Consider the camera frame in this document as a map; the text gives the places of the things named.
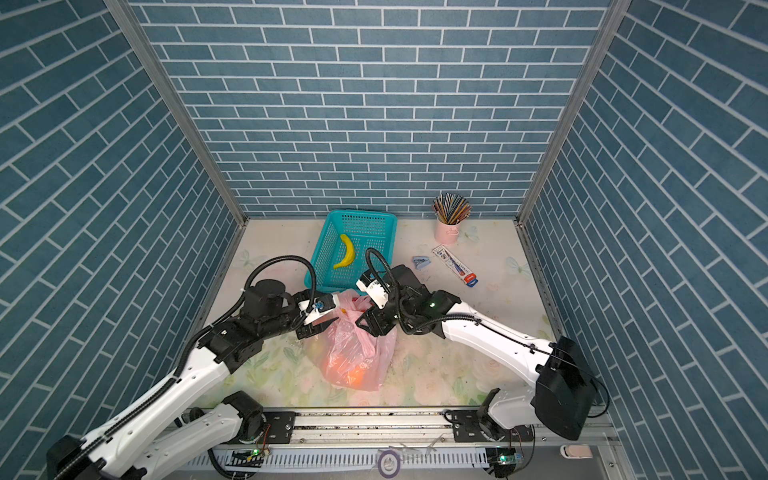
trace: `pencil cup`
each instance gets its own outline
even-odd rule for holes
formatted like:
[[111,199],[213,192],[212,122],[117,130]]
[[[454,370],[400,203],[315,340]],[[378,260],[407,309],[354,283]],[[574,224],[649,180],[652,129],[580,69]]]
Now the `pencil cup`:
[[435,240],[441,245],[453,245],[458,240],[458,224],[446,225],[435,220]]

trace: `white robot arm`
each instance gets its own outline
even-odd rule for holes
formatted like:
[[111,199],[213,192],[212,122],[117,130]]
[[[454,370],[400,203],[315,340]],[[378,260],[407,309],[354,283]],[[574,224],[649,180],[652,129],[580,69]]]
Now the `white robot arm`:
[[[371,267],[371,255],[385,266],[383,278]],[[277,280],[252,285],[264,268],[284,260],[304,263],[313,287],[289,295]],[[533,338],[482,315],[451,293],[429,292],[409,268],[390,269],[374,249],[366,251],[366,260],[369,270],[357,286],[375,305],[358,326],[378,336],[399,324],[407,334],[435,333],[464,343],[515,371],[530,386],[522,396],[491,392],[478,409],[486,436],[501,438],[505,430],[539,421],[566,439],[578,438],[596,388],[575,343]],[[277,257],[257,267],[238,303],[190,339],[171,374],[84,438],[64,437],[49,449],[49,478],[158,480],[222,442],[262,439],[268,433],[262,406],[236,392],[202,417],[155,440],[203,393],[256,355],[265,339],[292,331],[301,339],[327,328],[334,319],[313,323],[336,308],[338,297],[316,296],[315,284],[312,265],[301,257]],[[227,477],[246,478],[238,472],[227,472]]]

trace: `table surface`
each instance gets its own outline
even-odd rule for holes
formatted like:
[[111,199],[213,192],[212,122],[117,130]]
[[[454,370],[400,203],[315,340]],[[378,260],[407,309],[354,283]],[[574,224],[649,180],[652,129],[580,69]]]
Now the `table surface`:
[[[512,220],[462,223],[458,243],[449,249],[477,275],[478,284],[472,288],[432,254],[437,246],[434,224],[434,220],[400,220],[392,265],[404,263],[412,268],[414,256],[430,257],[431,264],[414,270],[430,290],[454,293],[523,333],[553,338]],[[248,274],[264,260],[287,254],[311,259],[322,228],[323,220],[251,220],[207,323],[237,300]],[[288,292],[295,293],[306,288],[305,272],[298,263],[282,262],[264,270],[260,278],[280,280]],[[526,389],[512,371],[468,346],[437,335],[407,336],[399,329],[396,335],[392,362],[378,392],[330,384],[305,354],[305,343],[312,339],[298,340],[289,334],[265,341],[261,353],[204,395],[198,405],[213,407],[241,389],[267,407],[475,405],[496,387]]]

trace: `blue basket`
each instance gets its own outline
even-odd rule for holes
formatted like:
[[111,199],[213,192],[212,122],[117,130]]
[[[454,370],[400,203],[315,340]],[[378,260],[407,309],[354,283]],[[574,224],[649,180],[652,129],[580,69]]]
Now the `blue basket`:
[[[339,292],[349,288],[357,290],[356,283],[368,267],[365,252],[373,247],[382,253],[387,262],[392,262],[392,250],[395,247],[397,217],[392,214],[365,212],[360,210],[334,210],[323,225],[317,240],[312,265],[317,274],[317,290],[324,293]],[[355,246],[355,261],[350,266],[333,269],[346,253],[344,242],[339,235],[344,233]],[[374,266],[379,268],[379,261],[372,258]],[[310,287],[309,272],[304,277],[304,285]]]

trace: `metal rail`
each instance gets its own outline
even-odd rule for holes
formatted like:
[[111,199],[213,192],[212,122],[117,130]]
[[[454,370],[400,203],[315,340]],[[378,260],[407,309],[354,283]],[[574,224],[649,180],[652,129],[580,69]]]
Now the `metal rail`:
[[[354,449],[407,445],[409,448],[447,448],[456,446],[503,446],[506,442],[457,443],[452,425],[442,416],[447,407],[366,407],[318,409],[265,409],[296,413],[291,442],[274,449]],[[602,410],[594,407],[592,414]],[[607,420],[589,422],[577,441],[563,439],[543,425],[535,425],[540,445],[620,445],[613,425]],[[241,449],[238,445],[219,445],[218,449]]]
[[197,129],[192,117],[190,117],[187,108],[184,106],[184,102],[181,100],[176,87],[173,82],[170,81],[168,73],[165,71],[163,64],[157,57],[157,52],[152,48],[152,44],[147,37],[144,29],[139,25],[139,20],[136,18],[133,9],[128,4],[127,0],[104,0],[104,3],[109,8],[109,12],[112,14],[112,18],[120,27],[120,30],[125,35],[126,40],[131,45],[134,53],[138,57],[144,70],[152,80],[157,92],[165,102],[166,107],[170,111],[170,114],[174,116],[176,123],[181,129],[181,133],[187,141],[190,142],[192,150],[197,155],[197,159],[203,168],[208,173],[211,181],[213,181],[216,190],[221,195],[227,208],[230,209],[232,215],[235,217],[237,224],[241,227],[245,225],[246,214],[237,202],[232,190],[230,189],[227,180],[219,170],[214,156],[208,150],[208,146],[203,140],[200,131]]
[[544,188],[547,177],[549,177],[549,173],[558,159],[558,155],[565,143],[565,138],[571,131],[576,115],[581,109],[581,104],[587,97],[589,87],[592,86],[592,81],[598,74],[598,69],[600,69],[600,65],[603,63],[608,47],[611,46],[611,42],[614,40],[616,31],[621,20],[624,18],[624,13],[629,8],[630,2],[631,0],[613,0],[611,7],[608,8],[600,30],[598,30],[598,35],[594,39],[594,44],[589,49],[587,60],[584,62],[584,66],[581,67],[576,85],[574,85],[571,95],[568,96],[560,122],[552,134],[547,150],[541,159],[541,164],[539,164],[534,174],[531,187],[528,189],[528,193],[523,199],[523,204],[520,206],[518,223],[525,224],[525,221],[531,216],[533,206],[536,204],[536,200],[538,200],[538,196],[541,194],[541,189]]
[[216,276],[214,276],[214,278],[211,280],[210,288],[205,293],[203,303],[200,305],[200,309],[198,309],[197,314],[194,317],[192,327],[187,334],[187,339],[192,337],[192,335],[194,335],[205,325],[205,319],[208,317],[210,309],[214,306],[214,301],[216,301],[219,290],[221,290],[221,284],[224,282],[224,276],[227,275],[227,270],[229,269],[230,264],[235,257],[235,253],[237,253],[237,248],[240,246],[240,241],[243,239],[243,235],[245,234],[245,229],[247,226],[248,220],[246,220],[244,225],[237,227],[237,230],[235,231],[235,234],[233,235],[232,240],[227,247],[227,251],[224,253],[224,258],[221,259],[221,264],[216,270]]

